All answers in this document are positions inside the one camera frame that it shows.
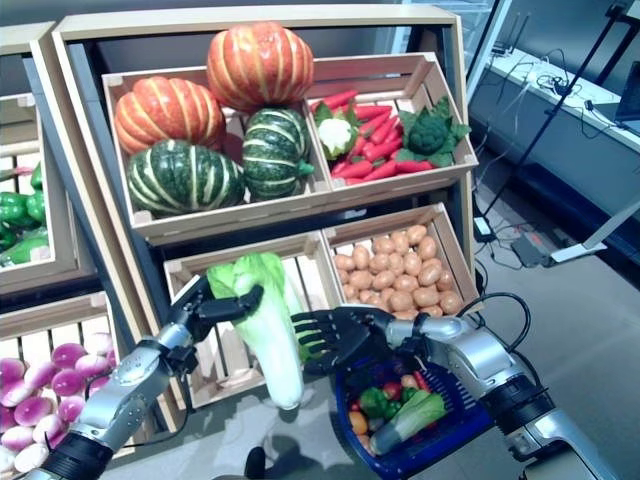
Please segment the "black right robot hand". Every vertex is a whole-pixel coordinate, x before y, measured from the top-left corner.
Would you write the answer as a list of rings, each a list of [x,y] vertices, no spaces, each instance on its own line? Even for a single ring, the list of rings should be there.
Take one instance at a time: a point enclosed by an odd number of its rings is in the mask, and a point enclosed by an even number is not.
[[[384,310],[362,305],[341,306],[294,314],[294,331],[299,345],[311,357],[304,361],[304,372],[328,376],[343,365],[372,336],[384,336],[396,318]]]

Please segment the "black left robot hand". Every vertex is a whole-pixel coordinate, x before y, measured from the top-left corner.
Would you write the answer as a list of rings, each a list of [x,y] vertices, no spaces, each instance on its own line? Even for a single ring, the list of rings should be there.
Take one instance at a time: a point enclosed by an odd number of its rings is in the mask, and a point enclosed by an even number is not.
[[[194,276],[174,298],[161,341],[168,348],[202,342],[218,323],[241,320],[259,306],[264,289],[254,285],[239,297],[215,298],[206,277]]]

